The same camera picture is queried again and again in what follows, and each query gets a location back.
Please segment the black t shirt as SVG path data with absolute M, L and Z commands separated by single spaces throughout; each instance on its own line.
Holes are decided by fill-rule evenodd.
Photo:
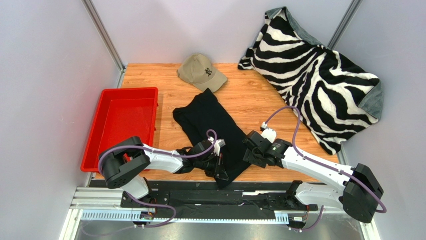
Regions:
M 243 161 L 247 147 L 243 144 L 246 134 L 219 103 L 210 89 L 194 97 L 185 107 L 172 112 L 173 119 L 181 126 L 192 145 L 207 139 L 207 131 L 214 130 L 219 140 L 225 141 L 220 152 L 229 180 L 217 179 L 219 189 L 228 187 L 251 164 Z

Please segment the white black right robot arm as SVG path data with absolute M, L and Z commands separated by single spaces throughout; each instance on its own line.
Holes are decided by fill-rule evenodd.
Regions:
M 268 128 L 262 133 L 251 131 L 242 141 L 247 151 L 244 161 L 261 167 L 279 167 L 310 176 L 320 184 L 295 181 L 288 195 L 302 205 L 340 209 L 353 219 L 370 224 L 384 195 L 373 171 L 359 163 L 356 167 L 333 163 L 300 150 L 291 142 L 277 138 Z

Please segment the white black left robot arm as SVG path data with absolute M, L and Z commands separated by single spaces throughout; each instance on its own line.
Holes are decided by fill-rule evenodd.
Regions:
M 128 197 L 141 200 L 151 193 L 148 181 L 140 176 L 144 170 L 187 174 L 200 169 L 207 177 L 228 181 L 221 153 L 225 145 L 224 140 L 209 137 L 193 147 L 166 151 L 143 144 L 134 136 L 102 152 L 98 171 L 109 189 L 122 189 Z

